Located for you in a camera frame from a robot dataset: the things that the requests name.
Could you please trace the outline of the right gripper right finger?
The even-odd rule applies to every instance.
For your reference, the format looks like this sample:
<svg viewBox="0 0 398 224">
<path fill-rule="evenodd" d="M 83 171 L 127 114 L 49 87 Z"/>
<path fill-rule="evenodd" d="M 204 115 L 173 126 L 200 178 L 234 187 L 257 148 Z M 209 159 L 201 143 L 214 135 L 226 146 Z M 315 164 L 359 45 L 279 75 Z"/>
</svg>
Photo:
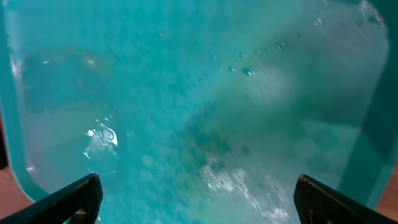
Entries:
<svg viewBox="0 0 398 224">
<path fill-rule="evenodd" d="M 304 224 L 397 224 L 307 175 L 297 179 L 294 204 Z"/>
</svg>

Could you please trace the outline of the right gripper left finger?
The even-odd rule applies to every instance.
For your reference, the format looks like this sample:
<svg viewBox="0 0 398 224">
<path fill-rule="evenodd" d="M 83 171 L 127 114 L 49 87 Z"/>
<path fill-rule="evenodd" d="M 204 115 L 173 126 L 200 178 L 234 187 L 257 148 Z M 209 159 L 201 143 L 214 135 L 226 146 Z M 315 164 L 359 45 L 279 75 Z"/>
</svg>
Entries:
<svg viewBox="0 0 398 224">
<path fill-rule="evenodd" d="M 1 224 L 64 222 L 95 224 L 102 199 L 103 188 L 100 177 L 92 173 L 1 219 Z"/>
</svg>

